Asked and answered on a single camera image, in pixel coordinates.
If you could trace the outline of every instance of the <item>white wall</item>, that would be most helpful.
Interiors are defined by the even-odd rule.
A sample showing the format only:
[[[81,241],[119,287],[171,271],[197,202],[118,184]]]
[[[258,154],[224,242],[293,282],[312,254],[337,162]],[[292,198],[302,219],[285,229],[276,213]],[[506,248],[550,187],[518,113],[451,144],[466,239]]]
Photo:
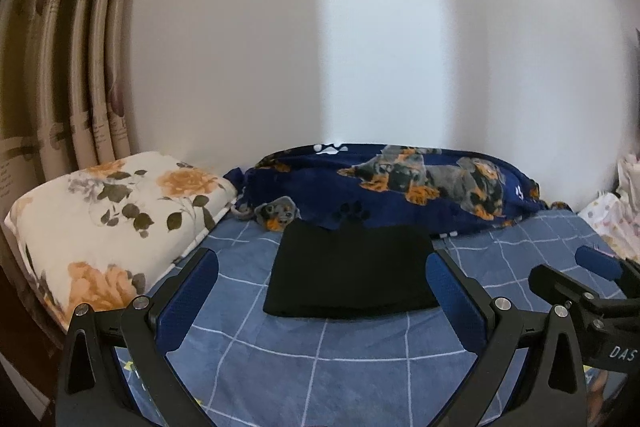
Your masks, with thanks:
[[[317,141],[478,150],[583,206],[638,122],[640,0],[132,0],[140,149],[226,169]]]

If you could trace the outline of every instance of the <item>pillow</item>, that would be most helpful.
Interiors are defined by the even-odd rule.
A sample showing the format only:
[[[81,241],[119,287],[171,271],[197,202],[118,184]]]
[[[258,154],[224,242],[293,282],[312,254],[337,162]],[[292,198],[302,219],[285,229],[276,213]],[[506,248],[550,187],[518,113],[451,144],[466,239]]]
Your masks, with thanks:
[[[304,146],[228,172],[239,217],[283,230],[300,217],[326,229],[419,225],[432,234],[473,233],[545,208],[514,166],[481,153],[399,145]]]
[[[78,304],[123,308],[226,214],[224,178],[145,152],[30,190],[4,220],[27,272],[66,330]]]

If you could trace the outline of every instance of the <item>white patterned fabric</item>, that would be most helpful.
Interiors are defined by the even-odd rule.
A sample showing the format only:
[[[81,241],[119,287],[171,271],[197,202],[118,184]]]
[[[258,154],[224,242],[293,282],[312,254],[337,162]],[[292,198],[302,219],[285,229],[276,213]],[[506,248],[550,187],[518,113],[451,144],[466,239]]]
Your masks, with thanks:
[[[231,183],[158,152],[66,174],[4,223],[27,276],[66,329],[75,307],[125,307],[189,253],[235,201]]]
[[[640,261],[640,215],[606,192],[578,214],[598,232],[619,257]]]

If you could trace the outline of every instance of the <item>screw head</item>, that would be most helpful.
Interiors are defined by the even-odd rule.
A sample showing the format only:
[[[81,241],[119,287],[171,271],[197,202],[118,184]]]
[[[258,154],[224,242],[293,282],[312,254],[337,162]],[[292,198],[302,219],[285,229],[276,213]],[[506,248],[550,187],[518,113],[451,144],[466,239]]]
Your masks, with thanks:
[[[554,311],[556,312],[556,315],[558,317],[562,317],[562,318],[565,318],[569,314],[569,312],[564,306],[556,306],[554,308]]]
[[[78,306],[76,306],[76,309],[74,310],[74,315],[81,317],[87,311],[89,311],[89,304],[87,304],[86,302],[83,302],[81,304],[78,304]]]
[[[507,311],[511,309],[511,301],[509,299],[505,299],[504,297],[498,297],[495,299],[495,307],[502,311]]]
[[[149,306],[149,297],[141,295],[133,299],[133,307],[137,310],[143,310]]]

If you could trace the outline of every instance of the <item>dachshund print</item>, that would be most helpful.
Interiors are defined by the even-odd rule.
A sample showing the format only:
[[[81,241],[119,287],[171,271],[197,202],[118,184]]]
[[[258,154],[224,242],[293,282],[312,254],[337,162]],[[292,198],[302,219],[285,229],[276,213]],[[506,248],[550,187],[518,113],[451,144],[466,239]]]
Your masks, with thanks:
[[[256,221],[271,232],[282,232],[294,219],[300,217],[296,204],[288,196],[263,203],[255,208]]]
[[[425,166],[422,155],[432,152],[387,145],[369,161],[339,169],[338,174],[360,179],[360,186],[367,190],[400,192],[410,203],[425,205],[447,198],[486,221],[502,216],[505,179],[494,163],[465,157],[457,165]]]

